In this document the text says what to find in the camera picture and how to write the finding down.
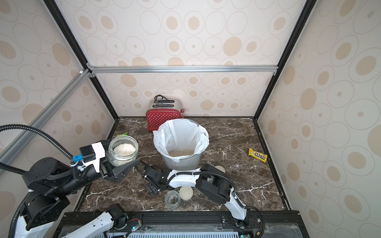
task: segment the jar lid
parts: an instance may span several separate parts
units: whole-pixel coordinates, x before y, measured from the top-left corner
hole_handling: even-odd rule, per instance
[[[181,187],[179,194],[182,200],[188,201],[193,196],[193,189],[191,187]]]
[[[217,165],[215,168],[225,173],[225,169],[222,166]]]

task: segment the white plastic bag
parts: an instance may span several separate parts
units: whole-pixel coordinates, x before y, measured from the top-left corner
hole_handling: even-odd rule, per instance
[[[193,154],[201,154],[209,145],[207,130],[188,119],[168,120],[153,133],[157,151],[174,161],[189,157],[189,155],[171,157],[169,152],[174,149],[189,149],[194,150]]]

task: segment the polka dot toaster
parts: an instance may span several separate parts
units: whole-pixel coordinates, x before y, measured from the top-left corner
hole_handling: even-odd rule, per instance
[[[159,126],[168,120],[184,118],[184,109],[181,108],[181,102],[177,99],[167,99],[162,95],[156,95],[149,108],[146,113],[149,131],[158,130]]]

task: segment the trash can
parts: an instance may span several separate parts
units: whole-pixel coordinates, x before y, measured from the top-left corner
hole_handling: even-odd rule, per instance
[[[168,120],[154,133],[154,145],[165,165],[175,170],[193,170],[200,164],[201,153],[209,145],[207,130],[189,119]]]

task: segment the brown marble surface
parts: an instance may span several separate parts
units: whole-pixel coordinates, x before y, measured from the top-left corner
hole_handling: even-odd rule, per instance
[[[238,186],[239,198],[248,206],[260,210],[284,210],[269,165],[248,155],[249,148],[263,152],[254,124],[250,118],[191,118],[204,126],[210,144],[201,156],[201,162],[221,165]],[[147,131],[145,118],[123,118],[114,135],[128,132],[139,143],[138,156],[153,165],[165,167],[161,155],[153,144],[153,134]],[[151,195],[147,181],[134,169],[119,182],[104,179],[94,181],[86,195],[81,211],[105,210],[109,205],[120,203],[126,211],[172,211],[167,208],[161,192]],[[181,202],[175,211],[227,211],[194,188],[190,201]]]

